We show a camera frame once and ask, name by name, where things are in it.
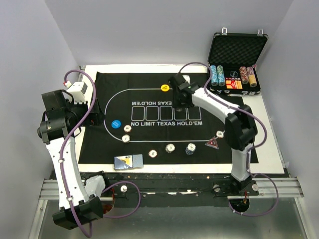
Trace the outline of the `grey white 1 chip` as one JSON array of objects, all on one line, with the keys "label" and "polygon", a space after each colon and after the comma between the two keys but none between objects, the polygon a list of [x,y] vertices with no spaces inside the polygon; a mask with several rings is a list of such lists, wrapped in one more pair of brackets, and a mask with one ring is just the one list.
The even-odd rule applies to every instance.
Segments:
[{"label": "grey white 1 chip", "polygon": [[131,141],[131,137],[128,134],[122,136],[123,143],[129,143]]}]

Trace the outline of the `blue white chip stack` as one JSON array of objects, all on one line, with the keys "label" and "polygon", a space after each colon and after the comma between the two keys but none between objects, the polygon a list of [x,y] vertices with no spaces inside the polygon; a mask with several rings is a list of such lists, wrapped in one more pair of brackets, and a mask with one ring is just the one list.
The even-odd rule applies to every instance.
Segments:
[{"label": "blue white chip stack", "polygon": [[185,148],[186,155],[193,155],[196,150],[196,145],[194,143],[189,143]]}]

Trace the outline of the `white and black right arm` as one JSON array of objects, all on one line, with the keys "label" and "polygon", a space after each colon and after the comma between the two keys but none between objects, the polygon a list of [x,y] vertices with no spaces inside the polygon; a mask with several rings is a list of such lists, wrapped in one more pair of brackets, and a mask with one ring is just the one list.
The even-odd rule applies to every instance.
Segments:
[{"label": "white and black right arm", "polygon": [[251,108],[232,104],[210,93],[206,86],[190,84],[179,73],[170,77],[168,83],[172,88],[172,104],[175,108],[198,106],[224,123],[224,138],[232,151],[229,191],[241,195],[252,181],[248,166],[250,151],[258,133]]}]

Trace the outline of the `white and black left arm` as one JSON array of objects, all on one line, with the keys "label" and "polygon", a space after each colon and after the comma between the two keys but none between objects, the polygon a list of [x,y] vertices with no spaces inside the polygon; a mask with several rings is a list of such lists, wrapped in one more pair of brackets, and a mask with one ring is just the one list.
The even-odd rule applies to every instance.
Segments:
[{"label": "white and black left arm", "polygon": [[59,211],[53,214],[56,225],[71,230],[103,217],[100,197],[110,193],[104,171],[81,175],[76,160],[75,130],[102,124],[99,102],[88,107],[76,93],[56,90],[42,94],[45,111],[37,129],[53,165],[59,190]]}]

